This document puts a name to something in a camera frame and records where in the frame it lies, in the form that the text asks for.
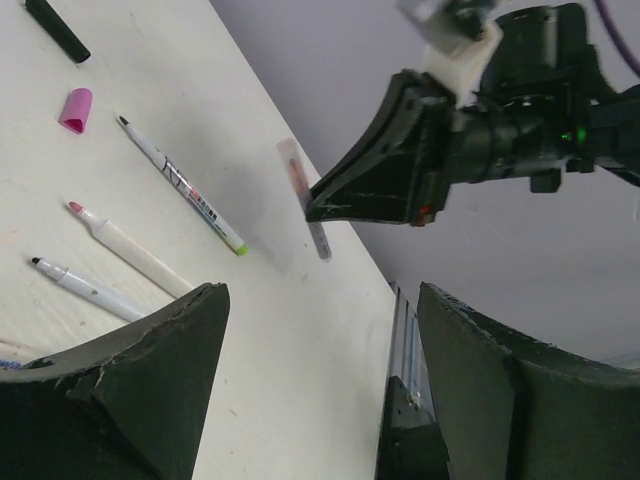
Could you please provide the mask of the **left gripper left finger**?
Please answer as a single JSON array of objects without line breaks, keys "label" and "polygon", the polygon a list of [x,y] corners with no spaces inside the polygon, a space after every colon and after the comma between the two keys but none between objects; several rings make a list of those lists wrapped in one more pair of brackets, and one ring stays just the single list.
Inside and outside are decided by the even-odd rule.
[{"label": "left gripper left finger", "polygon": [[230,311],[204,284],[92,341],[1,374],[5,479],[189,479]]}]

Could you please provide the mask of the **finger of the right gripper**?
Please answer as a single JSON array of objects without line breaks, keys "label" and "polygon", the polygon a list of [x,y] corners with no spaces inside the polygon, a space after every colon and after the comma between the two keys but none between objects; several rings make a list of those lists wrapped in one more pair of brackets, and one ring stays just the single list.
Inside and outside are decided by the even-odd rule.
[{"label": "finger of the right gripper", "polygon": [[409,164],[334,168],[312,187],[305,219],[423,224],[424,175],[423,168]]},{"label": "finger of the right gripper", "polygon": [[312,188],[315,200],[405,197],[422,132],[430,82],[421,74],[395,74],[362,137]]}]

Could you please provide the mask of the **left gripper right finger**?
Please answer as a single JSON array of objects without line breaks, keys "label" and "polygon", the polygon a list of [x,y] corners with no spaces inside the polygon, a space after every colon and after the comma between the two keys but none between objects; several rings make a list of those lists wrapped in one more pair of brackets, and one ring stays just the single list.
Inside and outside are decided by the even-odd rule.
[{"label": "left gripper right finger", "polygon": [[539,341],[429,283],[418,321],[454,478],[638,478],[638,372]]}]

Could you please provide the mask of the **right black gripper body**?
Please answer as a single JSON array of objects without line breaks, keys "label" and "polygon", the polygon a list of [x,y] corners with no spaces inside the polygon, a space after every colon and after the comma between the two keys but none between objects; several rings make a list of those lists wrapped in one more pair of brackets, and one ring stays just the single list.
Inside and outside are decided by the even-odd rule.
[{"label": "right black gripper body", "polygon": [[392,191],[399,196],[392,224],[433,223],[447,201],[451,182],[445,164],[456,112],[455,97],[426,73],[405,69],[395,76],[399,131],[390,141],[392,164],[401,169]]}]

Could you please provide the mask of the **grey barrel marker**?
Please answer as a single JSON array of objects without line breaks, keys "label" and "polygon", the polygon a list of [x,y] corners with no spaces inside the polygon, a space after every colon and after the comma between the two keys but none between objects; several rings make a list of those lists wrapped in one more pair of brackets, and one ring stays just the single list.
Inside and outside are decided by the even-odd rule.
[{"label": "grey barrel marker", "polygon": [[[277,144],[278,153],[284,162],[289,181],[295,192],[303,215],[306,215],[306,208],[311,203],[311,191],[307,175],[304,170],[303,162],[300,158],[297,143],[294,139],[288,138],[281,140]],[[319,223],[307,223],[311,238],[316,247],[318,256],[323,261],[330,261],[332,251],[328,243],[328,239],[324,228]]]}]

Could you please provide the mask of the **magenta cap marker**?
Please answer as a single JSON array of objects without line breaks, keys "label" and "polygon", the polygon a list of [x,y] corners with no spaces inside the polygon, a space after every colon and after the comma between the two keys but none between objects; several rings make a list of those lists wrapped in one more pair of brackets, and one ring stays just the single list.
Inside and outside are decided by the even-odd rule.
[{"label": "magenta cap marker", "polygon": [[99,217],[74,201],[70,201],[67,207],[84,223],[95,240],[173,298],[180,298],[194,289],[187,280],[109,219]]}]

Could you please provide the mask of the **magenta pen cap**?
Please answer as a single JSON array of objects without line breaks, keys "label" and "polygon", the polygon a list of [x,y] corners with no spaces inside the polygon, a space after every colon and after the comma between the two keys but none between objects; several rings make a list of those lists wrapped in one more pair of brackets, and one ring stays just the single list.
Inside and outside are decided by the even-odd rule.
[{"label": "magenta pen cap", "polygon": [[58,122],[71,132],[85,132],[93,103],[93,92],[88,88],[77,88],[69,93]]}]

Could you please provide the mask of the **long black pen cap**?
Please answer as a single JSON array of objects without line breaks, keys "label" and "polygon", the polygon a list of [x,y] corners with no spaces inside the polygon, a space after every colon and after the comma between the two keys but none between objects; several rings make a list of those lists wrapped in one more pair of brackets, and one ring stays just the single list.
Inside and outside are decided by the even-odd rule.
[{"label": "long black pen cap", "polygon": [[48,1],[25,0],[24,5],[31,17],[75,64],[82,64],[91,57],[89,49]]}]

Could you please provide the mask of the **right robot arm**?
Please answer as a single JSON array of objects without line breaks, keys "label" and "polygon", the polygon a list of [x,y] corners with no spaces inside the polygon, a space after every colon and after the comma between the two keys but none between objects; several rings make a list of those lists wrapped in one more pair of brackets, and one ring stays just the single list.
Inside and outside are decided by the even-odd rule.
[{"label": "right robot arm", "polygon": [[450,1],[419,71],[392,76],[371,124],[311,190],[310,222],[421,227],[453,185],[525,178],[538,194],[564,174],[603,168],[639,182],[639,90],[615,91],[577,3],[516,10],[489,21],[487,1]]}]

